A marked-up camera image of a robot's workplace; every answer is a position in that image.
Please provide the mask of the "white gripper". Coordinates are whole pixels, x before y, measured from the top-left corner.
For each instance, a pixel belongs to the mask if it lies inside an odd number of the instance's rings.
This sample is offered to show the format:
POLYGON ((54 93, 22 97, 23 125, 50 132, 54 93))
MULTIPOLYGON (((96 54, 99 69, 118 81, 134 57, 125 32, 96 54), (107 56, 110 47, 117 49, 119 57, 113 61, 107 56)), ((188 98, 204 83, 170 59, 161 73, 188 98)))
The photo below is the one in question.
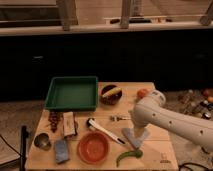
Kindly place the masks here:
POLYGON ((139 122, 134 121, 133 125, 134 125, 134 136, 136 138, 139 138, 144 133, 147 123, 146 122, 139 123, 139 122))

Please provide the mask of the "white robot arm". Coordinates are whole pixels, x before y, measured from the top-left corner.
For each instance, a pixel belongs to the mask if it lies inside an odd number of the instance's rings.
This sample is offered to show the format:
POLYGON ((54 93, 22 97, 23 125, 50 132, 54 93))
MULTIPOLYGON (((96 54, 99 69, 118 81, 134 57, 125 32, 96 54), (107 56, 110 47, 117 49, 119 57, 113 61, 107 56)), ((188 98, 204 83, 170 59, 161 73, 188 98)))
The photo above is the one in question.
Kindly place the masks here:
POLYGON ((133 125, 136 128, 156 125, 213 152, 213 121, 167 110, 165 103, 163 93, 150 91, 130 112, 133 125))

